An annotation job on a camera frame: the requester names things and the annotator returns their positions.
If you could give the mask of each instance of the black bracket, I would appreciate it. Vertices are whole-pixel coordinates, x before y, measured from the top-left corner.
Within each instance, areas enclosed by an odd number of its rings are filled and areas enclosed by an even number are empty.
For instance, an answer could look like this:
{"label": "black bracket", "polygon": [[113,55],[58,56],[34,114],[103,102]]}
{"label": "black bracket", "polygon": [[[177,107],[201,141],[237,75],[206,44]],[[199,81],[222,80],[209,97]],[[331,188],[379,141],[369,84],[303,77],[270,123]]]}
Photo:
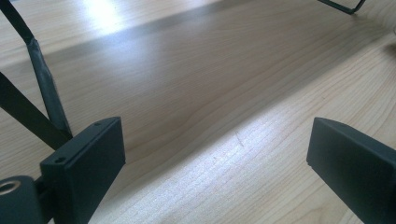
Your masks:
{"label": "black bracket", "polygon": [[364,223],[396,223],[396,151],[343,123],[315,118],[306,160]]}
{"label": "black bracket", "polygon": [[0,223],[88,223],[125,164],[120,118],[95,122],[40,163],[0,181]]}
{"label": "black bracket", "polygon": [[338,10],[341,10],[341,11],[343,11],[346,14],[349,14],[349,15],[352,15],[355,12],[359,11],[359,9],[361,9],[361,6],[363,6],[365,1],[366,0],[360,0],[356,7],[349,8],[349,7],[344,7],[343,5],[335,3],[334,1],[331,1],[331,0],[319,0],[319,2],[322,2],[322,3],[326,4],[326,5],[331,6],[331,7],[337,8]]}
{"label": "black bracket", "polygon": [[42,176],[0,181],[0,223],[88,223],[125,164],[120,118],[95,122],[73,137],[37,40],[8,0],[0,9],[29,52],[49,118],[0,72],[0,107],[52,147]]}

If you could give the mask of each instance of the black plastic mount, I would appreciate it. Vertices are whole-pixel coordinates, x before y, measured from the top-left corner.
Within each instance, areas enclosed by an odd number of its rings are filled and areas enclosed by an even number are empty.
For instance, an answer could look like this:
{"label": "black plastic mount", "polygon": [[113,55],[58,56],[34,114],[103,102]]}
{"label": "black plastic mount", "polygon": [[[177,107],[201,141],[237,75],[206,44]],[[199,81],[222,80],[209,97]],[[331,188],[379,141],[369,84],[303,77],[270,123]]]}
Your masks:
{"label": "black plastic mount", "polygon": [[349,8],[349,7],[345,7],[343,5],[340,5],[338,3],[335,3],[334,1],[331,1],[331,0],[319,0],[319,2],[322,2],[322,3],[326,4],[326,5],[331,6],[331,7],[337,8],[338,10],[343,11],[346,14],[349,14],[349,15],[352,15],[355,12],[359,11],[359,9],[361,9],[361,6],[363,6],[365,1],[366,0],[360,0],[356,7]]}
{"label": "black plastic mount", "polygon": [[308,164],[364,223],[396,223],[396,151],[343,123],[315,118]]}
{"label": "black plastic mount", "polygon": [[88,223],[123,164],[120,118],[95,122],[40,163],[36,182],[0,181],[0,223]]}

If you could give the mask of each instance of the dark stripe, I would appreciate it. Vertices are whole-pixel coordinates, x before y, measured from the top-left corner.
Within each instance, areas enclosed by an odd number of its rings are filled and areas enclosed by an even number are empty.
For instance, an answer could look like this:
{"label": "dark stripe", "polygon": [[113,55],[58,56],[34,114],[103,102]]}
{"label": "dark stripe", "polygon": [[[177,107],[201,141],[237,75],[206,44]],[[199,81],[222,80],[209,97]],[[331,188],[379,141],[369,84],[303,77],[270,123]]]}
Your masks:
{"label": "dark stripe", "polygon": [[68,141],[1,72],[0,107],[53,149]]}

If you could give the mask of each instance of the wooden table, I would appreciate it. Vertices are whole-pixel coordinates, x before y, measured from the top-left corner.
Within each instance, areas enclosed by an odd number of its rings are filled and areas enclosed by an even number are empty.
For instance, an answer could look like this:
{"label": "wooden table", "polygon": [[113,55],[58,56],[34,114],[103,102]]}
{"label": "wooden table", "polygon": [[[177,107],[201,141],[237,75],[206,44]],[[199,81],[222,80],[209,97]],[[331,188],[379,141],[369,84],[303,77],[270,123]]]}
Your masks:
{"label": "wooden table", "polygon": [[[92,223],[361,223],[305,157],[314,117],[396,147],[395,1],[13,4],[73,133],[122,118],[127,164]],[[0,70],[45,113],[3,15],[0,30]],[[51,149],[4,111],[0,130],[0,178],[38,177]]]}

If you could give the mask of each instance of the black frame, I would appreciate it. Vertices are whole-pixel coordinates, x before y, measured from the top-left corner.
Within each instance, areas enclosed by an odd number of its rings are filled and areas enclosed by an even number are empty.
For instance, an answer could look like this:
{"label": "black frame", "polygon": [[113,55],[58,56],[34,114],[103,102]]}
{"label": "black frame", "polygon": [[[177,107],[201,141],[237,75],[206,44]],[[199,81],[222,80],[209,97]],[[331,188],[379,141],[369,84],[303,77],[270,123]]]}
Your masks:
{"label": "black frame", "polygon": [[359,11],[359,9],[361,9],[361,7],[363,6],[364,2],[366,0],[360,0],[358,5],[354,8],[349,8],[349,7],[345,7],[343,5],[340,5],[338,3],[335,3],[334,1],[331,0],[319,0],[319,2],[322,2],[326,5],[329,5],[331,7],[337,8],[338,10],[341,10],[343,12],[345,12],[346,14],[352,15],[355,12]]}

